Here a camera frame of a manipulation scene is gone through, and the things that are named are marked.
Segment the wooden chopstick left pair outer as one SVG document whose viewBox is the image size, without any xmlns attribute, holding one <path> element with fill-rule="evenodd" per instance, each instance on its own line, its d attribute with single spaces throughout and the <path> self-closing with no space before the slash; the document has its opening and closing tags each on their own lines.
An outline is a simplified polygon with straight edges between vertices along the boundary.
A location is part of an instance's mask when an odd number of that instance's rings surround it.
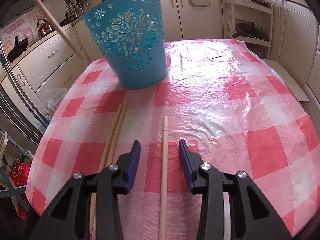
<svg viewBox="0 0 320 240">
<path fill-rule="evenodd" d="M 121 114 L 121 110 L 122 110 L 123 105 L 120 104 L 118 107 L 118 110 L 116 112 L 116 115 L 114 116 L 112 123 L 111 123 L 111 128 L 108 132 L 107 138 L 106 138 L 106 144 L 103 150 L 103 154 L 101 156 L 101 160 L 100 160 L 100 164 L 99 164 L 99 168 L 98 168 L 98 173 L 101 172 L 103 170 L 103 168 L 105 167 L 105 163 L 106 163 L 106 159 L 107 159 L 107 155 L 108 155 L 108 151 L 110 148 L 110 144 L 111 144 L 111 140 L 113 137 L 113 134 L 116 130 L 116 126 L 117 126 L 117 122 L 119 120 L 120 114 Z M 97 194 L 96 193 L 92 193 L 91 195 L 91 205 L 90 205 L 90 214 L 89 214 L 89 234 L 91 235 L 93 232 L 93 225 L 94 225 L 94 220 L 95 220 L 95 206 L 96 206 L 96 198 L 97 198 Z"/>
</svg>

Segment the wooden chopstick left pair inner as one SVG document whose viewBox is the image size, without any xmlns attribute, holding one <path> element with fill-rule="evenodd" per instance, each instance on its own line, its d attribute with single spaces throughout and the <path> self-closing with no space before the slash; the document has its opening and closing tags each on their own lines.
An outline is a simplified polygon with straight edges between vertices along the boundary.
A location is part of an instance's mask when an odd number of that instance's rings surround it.
<svg viewBox="0 0 320 240">
<path fill-rule="evenodd" d="M 119 137 L 121 125 L 123 123 L 123 118 L 124 118 L 124 115 L 125 115 L 125 112 L 126 112 L 127 104 L 128 104 L 128 102 L 124 101 L 122 109 L 121 109 L 121 112 L 120 112 L 120 115 L 119 115 L 119 118 L 118 118 L 117 123 L 116 123 L 116 127 L 115 127 L 115 130 L 114 130 L 112 139 L 111 139 L 110 147 L 108 149 L 108 154 L 107 154 L 107 159 L 106 159 L 106 162 L 105 162 L 105 167 L 107 167 L 107 166 L 112 164 L 114 151 L 115 151 L 117 140 L 118 140 L 118 137 Z"/>
</svg>

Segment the white tiered storage cart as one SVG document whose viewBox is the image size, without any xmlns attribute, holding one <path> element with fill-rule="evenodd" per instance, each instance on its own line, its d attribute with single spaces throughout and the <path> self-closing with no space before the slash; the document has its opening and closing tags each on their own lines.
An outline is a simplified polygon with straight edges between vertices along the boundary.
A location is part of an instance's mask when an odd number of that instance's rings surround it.
<svg viewBox="0 0 320 240">
<path fill-rule="evenodd" d="M 222 0 L 223 37 L 243 41 L 263 59 L 269 58 L 273 33 L 270 0 Z"/>
</svg>

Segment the steel kettle on stove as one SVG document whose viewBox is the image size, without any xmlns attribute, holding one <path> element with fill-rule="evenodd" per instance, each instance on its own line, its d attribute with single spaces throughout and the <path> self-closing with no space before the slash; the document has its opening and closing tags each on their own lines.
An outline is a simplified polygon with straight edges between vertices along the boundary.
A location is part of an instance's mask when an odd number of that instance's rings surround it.
<svg viewBox="0 0 320 240">
<path fill-rule="evenodd" d="M 55 29 L 50 25 L 50 23 L 45 19 L 39 19 L 37 22 L 37 35 L 39 39 L 45 37 L 46 35 L 55 31 Z"/>
</svg>

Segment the teal perforated plastic basket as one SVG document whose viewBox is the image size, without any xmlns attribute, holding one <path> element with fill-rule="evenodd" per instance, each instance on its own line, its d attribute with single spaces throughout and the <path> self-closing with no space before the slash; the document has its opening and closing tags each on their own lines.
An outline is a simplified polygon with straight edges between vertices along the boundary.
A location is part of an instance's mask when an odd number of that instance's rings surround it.
<svg viewBox="0 0 320 240">
<path fill-rule="evenodd" d="M 124 88 L 143 89 L 165 78 L 161 0 L 107 0 L 82 19 Z"/>
</svg>

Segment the black wok pan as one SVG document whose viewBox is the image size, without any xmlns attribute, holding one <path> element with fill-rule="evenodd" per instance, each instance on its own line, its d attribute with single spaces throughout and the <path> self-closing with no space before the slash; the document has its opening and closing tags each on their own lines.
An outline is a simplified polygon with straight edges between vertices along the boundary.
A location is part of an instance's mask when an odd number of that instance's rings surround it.
<svg viewBox="0 0 320 240">
<path fill-rule="evenodd" d="M 15 36 L 15 44 L 12 50 L 7 55 L 9 62 L 14 62 L 28 47 L 28 39 L 24 38 L 18 41 L 18 36 Z"/>
</svg>

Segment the red white checkered tablecloth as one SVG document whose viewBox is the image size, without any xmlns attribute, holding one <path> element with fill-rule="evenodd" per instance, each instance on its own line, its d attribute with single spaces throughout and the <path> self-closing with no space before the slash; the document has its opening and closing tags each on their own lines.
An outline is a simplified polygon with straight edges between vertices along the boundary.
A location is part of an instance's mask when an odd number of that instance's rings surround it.
<svg viewBox="0 0 320 240">
<path fill-rule="evenodd" d="M 184 139 L 218 170 L 245 171 L 292 235 L 319 209 L 319 139 L 310 116 L 276 73 L 232 40 L 170 42 L 168 73 L 140 90 L 121 87 L 105 59 L 70 88 L 36 150 L 26 194 L 43 213 L 75 173 L 98 171 L 112 120 L 127 102 L 114 157 L 135 140 L 134 187 L 120 196 L 125 239 L 157 239 L 162 127 L 168 117 L 167 239 L 195 239 L 201 196 L 189 192 L 178 157 Z"/>
</svg>

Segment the wooden chopstick pair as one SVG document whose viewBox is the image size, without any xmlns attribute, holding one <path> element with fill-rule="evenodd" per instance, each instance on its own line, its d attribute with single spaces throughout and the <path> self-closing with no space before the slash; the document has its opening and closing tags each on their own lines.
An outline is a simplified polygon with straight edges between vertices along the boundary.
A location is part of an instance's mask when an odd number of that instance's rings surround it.
<svg viewBox="0 0 320 240">
<path fill-rule="evenodd" d="M 111 123 L 111 128 L 108 132 L 107 138 L 106 138 L 106 144 L 103 150 L 103 154 L 101 156 L 101 160 L 100 160 L 100 164 L 99 164 L 99 168 L 98 168 L 98 173 L 101 172 L 103 170 L 103 168 L 105 167 L 105 163 L 106 163 L 106 159 L 107 159 L 107 155 L 108 155 L 108 151 L 110 148 L 110 144 L 111 144 L 111 140 L 113 137 L 113 134 L 116 130 L 116 126 L 117 126 L 117 122 L 119 120 L 120 114 L 121 114 L 121 110 L 122 110 L 123 105 L 120 104 L 118 107 L 118 110 L 116 112 L 116 115 L 114 116 L 112 123 Z M 94 220 L 95 220 L 95 206 L 96 206 L 96 198 L 97 198 L 97 194 L 96 193 L 92 193 L 91 195 L 91 205 L 90 205 L 90 214 L 89 214 L 89 234 L 91 235 L 93 232 L 93 225 L 94 225 Z"/>
<path fill-rule="evenodd" d="M 118 137 L 119 137 L 121 125 L 123 123 L 123 118 L 124 118 L 124 115 L 125 115 L 125 112 L 126 112 L 127 104 L 128 104 L 128 102 L 124 101 L 122 109 L 121 109 L 121 112 L 120 112 L 120 115 L 119 115 L 119 118 L 118 118 L 117 123 L 116 123 L 116 127 L 115 127 L 115 130 L 114 130 L 112 139 L 111 139 L 110 147 L 108 149 L 108 154 L 107 154 L 107 159 L 106 159 L 106 162 L 105 162 L 105 167 L 107 167 L 107 166 L 112 164 L 114 151 L 115 151 L 117 140 L 118 140 Z"/>
</svg>

